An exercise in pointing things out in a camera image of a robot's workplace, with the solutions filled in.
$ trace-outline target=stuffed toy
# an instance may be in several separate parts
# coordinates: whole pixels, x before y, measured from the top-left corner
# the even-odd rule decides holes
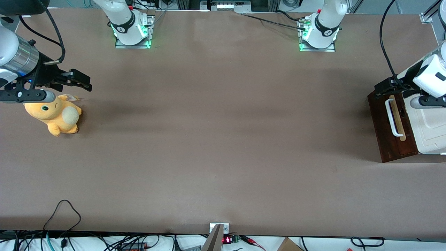
[[[68,100],[78,100],[71,95],[59,95],[51,103],[25,103],[26,111],[48,126],[48,131],[56,137],[60,133],[75,134],[79,131],[76,123],[82,109]]]

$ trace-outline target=metal mounting plate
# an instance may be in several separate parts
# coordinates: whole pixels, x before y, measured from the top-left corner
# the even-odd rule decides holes
[[[155,23],[154,15],[147,15],[147,24],[149,25],[147,28],[142,27],[143,32],[147,32],[147,37],[145,37],[141,42],[135,45],[125,45],[121,43],[118,38],[116,38],[115,48],[116,49],[150,49],[152,45],[152,36],[153,36],[153,25]]]
[[[229,233],[229,223],[220,223],[220,222],[211,222],[211,223],[209,223],[209,233],[212,232],[212,230],[214,229],[215,225],[217,225],[217,224],[223,224],[224,234],[228,234]]]

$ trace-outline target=brown tabletop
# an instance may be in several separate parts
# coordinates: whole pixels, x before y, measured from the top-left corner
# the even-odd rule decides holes
[[[337,51],[313,53],[295,30],[233,12],[168,12],[150,50],[114,49],[101,10],[51,12],[60,68],[88,74],[93,91],[65,87],[85,115],[59,138],[0,104],[0,229],[41,229],[68,199],[76,230],[446,235],[445,165],[379,163],[366,97],[390,76],[381,16],[347,15]],[[27,20],[57,39],[45,14]],[[437,44],[417,15],[388,16],[384,43],[397,72]],[[75,221],[63,205],[49,228]]]

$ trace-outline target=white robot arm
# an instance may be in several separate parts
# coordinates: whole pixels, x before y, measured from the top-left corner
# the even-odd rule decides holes
[[[115,36],[128,46],[136,45],[148,37],[147,14],[130,10],[125,0],[94,0],[106,13]],[[41,14],[47,12],[49,0],[13,0],[0,6],[0,17],[11,15]],[[62,85],[78,86],[91,91],[90,77],[75,69],[69,72],[57,67],[59,60],[52,60],[39,52],[35,41],[26,41],[0,24],[0,101],[3,102],[52,102],[55,94],[40,87],[62,91]]]
[[[324,6],[308,17],[304,24],[307,31],[302,39],[317,49],[324,49],[336,39],[339,24],[348,11],[346,0],[324,0]]]
[[[375,85],[375,96],[402,92],[404,98],[414,94],[410,105],[415,109],[446,108],[446,42],[398,74]]]
[[[107,15],[115,36],[125,45],[135,45],[149,34],[147,14],[130,10],[125,0],[93,0]]]

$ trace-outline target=white handle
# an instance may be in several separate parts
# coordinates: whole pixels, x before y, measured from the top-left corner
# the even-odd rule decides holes
[[[392,133],[395,137],[403,137],[403,134],[399,134],[395,127],[395,122],[393,121],[393,114],[392,114],[392,108],[390,107],[390,102],[392,102],[393,99],[386,100],[386,110],[387,110],[387,116],[389,117],[389,123],[390,128],[392,129]]]

